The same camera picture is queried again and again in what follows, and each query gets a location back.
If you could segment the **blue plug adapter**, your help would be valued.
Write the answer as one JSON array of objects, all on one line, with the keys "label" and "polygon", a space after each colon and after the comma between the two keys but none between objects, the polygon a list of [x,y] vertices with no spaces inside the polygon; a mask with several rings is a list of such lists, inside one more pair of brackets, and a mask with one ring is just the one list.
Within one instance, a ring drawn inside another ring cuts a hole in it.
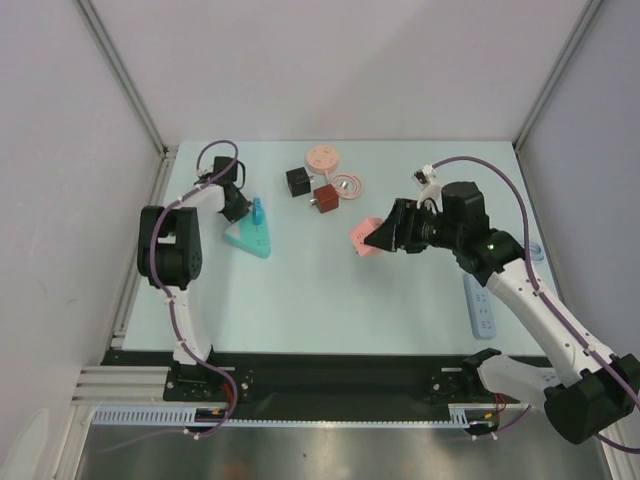
[{"label": "blue plug adapter", "polygon": [[266,219],[266,214],[260,197],[254,197],[252,203],[252,222],[261,225]]}]

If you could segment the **pink cube adapter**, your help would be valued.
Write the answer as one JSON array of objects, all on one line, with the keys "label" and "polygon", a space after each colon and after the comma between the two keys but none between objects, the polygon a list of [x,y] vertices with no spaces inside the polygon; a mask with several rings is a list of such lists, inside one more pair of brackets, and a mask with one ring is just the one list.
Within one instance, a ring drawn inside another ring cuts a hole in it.
[{"label": "pink cube adapter", "polygon": [[366,217],[349,233],[351,243],[359,257],[376,257],[382,253],[380,249],[364,243],[365,238],[373,233],[382,222],[383,220],[379,217]]}]

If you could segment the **teal triangular power strip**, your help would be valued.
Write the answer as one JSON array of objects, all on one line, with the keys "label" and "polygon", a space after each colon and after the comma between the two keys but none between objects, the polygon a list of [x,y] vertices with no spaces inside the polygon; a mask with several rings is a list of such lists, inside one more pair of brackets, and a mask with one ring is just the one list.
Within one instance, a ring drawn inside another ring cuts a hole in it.
[{"label": "teal triangular power strip", "polygon": [[255,223],[252,214],[229,225],[223,234],[224,240],[251,255],[266,259],[271,255],[271,237],[265,218]]}]

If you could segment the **dark red cube adapter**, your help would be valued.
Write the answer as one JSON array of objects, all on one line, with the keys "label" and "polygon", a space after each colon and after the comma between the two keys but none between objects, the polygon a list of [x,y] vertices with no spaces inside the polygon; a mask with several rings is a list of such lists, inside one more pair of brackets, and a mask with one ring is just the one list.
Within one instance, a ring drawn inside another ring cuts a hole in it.
[{"label": "dark red cube adapter", "polygon": [[313,190],[310,205],[319,213],[325,214],[336,210],[339,207],[339,201],[340,197],[336,189],[332,185],[324,185]]}]

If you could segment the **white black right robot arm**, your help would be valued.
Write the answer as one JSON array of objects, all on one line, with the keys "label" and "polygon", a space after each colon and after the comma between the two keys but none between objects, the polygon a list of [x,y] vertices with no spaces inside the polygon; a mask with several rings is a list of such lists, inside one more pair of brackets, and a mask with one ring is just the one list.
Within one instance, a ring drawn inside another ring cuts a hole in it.
[{"label": "white black right robot arm", "polygon": [[542,410],[567,441],[580,444],[630,415],[639,403],[639,361],[598,341],[548,292],[509,233],[489,224],[473,182],[441,190],[442,207],[398,198],[364,245],[408,254],[428,247],[453,253],[461,269],[498,298],[543,350],[551,366],[534,367],[487,349],[470,358],[463,393],[484,401],[493,393]]}]

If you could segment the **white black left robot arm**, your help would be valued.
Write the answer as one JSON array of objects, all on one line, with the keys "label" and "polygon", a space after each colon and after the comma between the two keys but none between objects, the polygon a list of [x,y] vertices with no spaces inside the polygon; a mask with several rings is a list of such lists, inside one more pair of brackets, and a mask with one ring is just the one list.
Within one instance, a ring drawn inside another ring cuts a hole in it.
[{"label": "white black left robot arm", "polygon": [[198,175],[194,188],[169,206],[147,205],[140,212],[137,269],[167,304],[181,365],[208,360],[212,345],[192,305],[189,284],[202,270],[201,214],[219,214],[229,224],[244,219],[252,202],[242,193],[246,167],[232,157],[217,156]]}]

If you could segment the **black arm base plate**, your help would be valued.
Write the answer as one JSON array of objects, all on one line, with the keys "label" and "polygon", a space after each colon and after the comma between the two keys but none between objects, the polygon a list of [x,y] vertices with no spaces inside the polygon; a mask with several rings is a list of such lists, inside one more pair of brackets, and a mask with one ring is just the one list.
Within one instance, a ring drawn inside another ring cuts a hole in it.
[{"label": "black arm base plate", "polygon": [[515,401],[480,384],[475,357],[218,352],[212,361],[229,375],[180,366],[168,352],[110,350],[102,364],[162,367],[162,400],[210,404],[215,416],[234,400],[235,420],[443,421],[453,405],[500,409]]}]

